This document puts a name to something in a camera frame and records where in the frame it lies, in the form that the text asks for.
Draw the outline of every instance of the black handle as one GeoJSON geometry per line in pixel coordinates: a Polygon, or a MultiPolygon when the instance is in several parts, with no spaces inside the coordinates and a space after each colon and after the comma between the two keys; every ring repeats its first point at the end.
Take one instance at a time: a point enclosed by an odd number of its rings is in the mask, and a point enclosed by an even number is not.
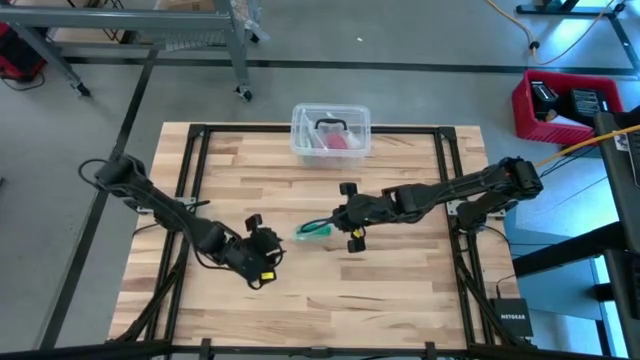
{"type": "Polygon", "coordinates": [[[342,124],[342,129],[344,131],[347,131],[347,122],[342,120],[342,119],[320,119],[320,120],[316,120],[316,126],[314,127],[314,129],[318,130],[318,126],[321,123],[326,123],[326,124],[342,124]]]}

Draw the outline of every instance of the cart wheel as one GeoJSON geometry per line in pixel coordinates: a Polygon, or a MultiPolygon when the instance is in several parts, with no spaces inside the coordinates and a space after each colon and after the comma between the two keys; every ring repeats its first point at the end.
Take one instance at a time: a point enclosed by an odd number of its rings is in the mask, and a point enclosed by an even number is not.
{"type": "Polygon", "coordinates": [[[76,86],[76,91],[80,93],[80,96],[91,97],[91,91],[83,83],[76,86]]]}
{"type": "Polygon", "coordinates": [[[240,90],[240,86],[236,87],[236,93],[244,100],[244,102],[249,102],[253,99],[253,94],[251,90],[240,90]]]}
{"type": "Polygon", "coordinates": [[[625,7],[626,5],[624,3],[619,3],[618,5],[616,5],[616,7],[613,8],[613,12],[619,14],[624,10],[625,7]]]}

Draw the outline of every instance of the red equipment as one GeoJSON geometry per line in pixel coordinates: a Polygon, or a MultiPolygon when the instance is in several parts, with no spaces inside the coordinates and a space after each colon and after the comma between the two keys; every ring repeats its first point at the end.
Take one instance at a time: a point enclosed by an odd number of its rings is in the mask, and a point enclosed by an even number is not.
{"type": "MultiPolygon", "coordinates": [[[[38,29],[46,36],[47,29],[38,29]]],[[[31,82],[45,61],[7,24],[0,23],[0,77],[31,82]]]]}

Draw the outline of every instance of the red plastic bin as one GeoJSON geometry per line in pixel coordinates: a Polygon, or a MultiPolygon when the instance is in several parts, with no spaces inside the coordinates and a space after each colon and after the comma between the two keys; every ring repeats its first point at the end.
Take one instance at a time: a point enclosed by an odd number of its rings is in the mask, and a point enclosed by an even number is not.
{"type": "Polygon", "coordinates": [[[522,139],[574,145],[589,140],[594,135],[593,129],[590,128],[549,124],[536,119],[533,111],[531,81],[543,81],[560,96],[568,94],[572,88],[598,90],[604,95],[609,111],[622,111],[618,88],[611,79],[527,70],[524,72],[524,79],[513,90],[512,95],[516,135],[522,139]]]}

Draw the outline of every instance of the clear plastic container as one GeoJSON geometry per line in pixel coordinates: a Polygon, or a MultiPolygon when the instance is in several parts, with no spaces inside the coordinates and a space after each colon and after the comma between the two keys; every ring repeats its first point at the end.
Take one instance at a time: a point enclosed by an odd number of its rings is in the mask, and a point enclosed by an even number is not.
{"type": "Polygon", "coordinates": [[[296,105],[291,150],[309,166],[358,166],[371,151],[369,109],[360,105],[296,105]]]}

